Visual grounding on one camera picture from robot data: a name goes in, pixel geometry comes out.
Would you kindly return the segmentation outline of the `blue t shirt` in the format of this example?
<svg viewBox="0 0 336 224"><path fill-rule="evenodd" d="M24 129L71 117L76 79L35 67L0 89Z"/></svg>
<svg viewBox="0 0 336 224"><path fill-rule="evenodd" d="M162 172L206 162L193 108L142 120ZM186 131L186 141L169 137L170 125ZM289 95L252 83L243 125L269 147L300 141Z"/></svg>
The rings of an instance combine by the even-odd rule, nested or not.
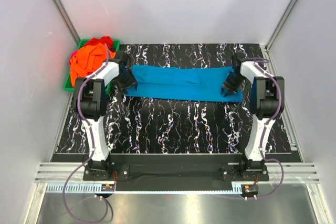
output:
<svg viewBox="0 0 336 224"><path fill-rule="evenodd" d="M221 94L232 67L191 68L156 67L134 65L132 72L137 87L127 89L127 96L154 99L203 101L203 102L242 102L243 93L224 96Z"/></svg>

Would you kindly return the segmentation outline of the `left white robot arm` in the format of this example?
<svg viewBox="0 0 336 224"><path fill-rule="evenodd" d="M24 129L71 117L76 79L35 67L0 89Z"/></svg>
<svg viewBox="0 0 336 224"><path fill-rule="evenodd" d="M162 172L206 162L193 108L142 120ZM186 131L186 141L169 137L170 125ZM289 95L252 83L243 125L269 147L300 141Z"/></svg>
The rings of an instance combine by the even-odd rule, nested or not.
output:
<svg viewBox="0 0 336 224"><path fill-rule="evenodd" d="M85 126L89 143L89 157L84 161L86 172L96 174L103 180L113 175L110 151L104 133L104 117L107 112L106 86L114 82L117 88L127 94L129 88L138 83L132 72L131 58L124 51L116 51L96 71L75 80L73 105Z"/></svg>

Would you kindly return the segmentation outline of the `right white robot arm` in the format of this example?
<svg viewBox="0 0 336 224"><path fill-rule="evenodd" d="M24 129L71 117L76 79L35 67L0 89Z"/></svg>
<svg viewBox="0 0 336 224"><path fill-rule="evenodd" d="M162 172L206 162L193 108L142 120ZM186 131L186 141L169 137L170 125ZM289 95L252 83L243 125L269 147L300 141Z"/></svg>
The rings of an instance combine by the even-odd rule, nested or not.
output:
<svg viewBox="0 0 336 224"><path fill-rule="evenodd" d="M263 58L245 58L240 51L232 56L232 70L222 85L221 94L229 97L238 93L243 81L252 84L249 111L253 125L249 142L237 167L239 176L250 180L265 168L265 151L268 137L276 119L284 110L285 80L264 70Z"/></svg>

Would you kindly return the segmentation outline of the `red t shirt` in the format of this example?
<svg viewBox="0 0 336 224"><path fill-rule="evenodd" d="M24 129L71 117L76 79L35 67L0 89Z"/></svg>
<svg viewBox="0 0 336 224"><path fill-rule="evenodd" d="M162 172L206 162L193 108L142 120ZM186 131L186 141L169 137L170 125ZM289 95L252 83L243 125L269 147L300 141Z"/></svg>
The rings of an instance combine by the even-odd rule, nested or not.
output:
<svg viewBox="0 0 336 224"><path fill-rule="evenodd" d="M100 38L92 38L84 44L84 46L96 46L98 44L107 45L109 49L112 49L114 40L110 36L103 36Z"/></svg>

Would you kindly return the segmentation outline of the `orange t shirt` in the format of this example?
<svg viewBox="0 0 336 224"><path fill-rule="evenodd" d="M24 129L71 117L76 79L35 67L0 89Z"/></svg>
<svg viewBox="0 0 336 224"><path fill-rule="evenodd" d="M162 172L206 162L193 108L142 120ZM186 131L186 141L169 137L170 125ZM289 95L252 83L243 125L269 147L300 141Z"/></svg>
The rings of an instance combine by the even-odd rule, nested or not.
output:
<svg viewBox="0 0 336 224"><path fill-rule="evenodd" d="M78 77L86 77L98 70L107 58L107 49L103 44L84 46L70 59L70 80L75 87Z"/></svg>

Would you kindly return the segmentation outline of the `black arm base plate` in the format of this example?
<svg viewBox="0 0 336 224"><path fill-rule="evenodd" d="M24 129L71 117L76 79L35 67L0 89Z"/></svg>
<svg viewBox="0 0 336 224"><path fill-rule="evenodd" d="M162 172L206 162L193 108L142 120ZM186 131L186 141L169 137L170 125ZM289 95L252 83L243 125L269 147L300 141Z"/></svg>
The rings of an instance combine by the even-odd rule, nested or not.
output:
<svg viewBox="0 0 336 224"><path fill-rule="evenodd" d="M89 161L83 173L83 179L88 181L145 177L269 180L265 162L248 161L243 154L111 154L106 161Z"/></svg>

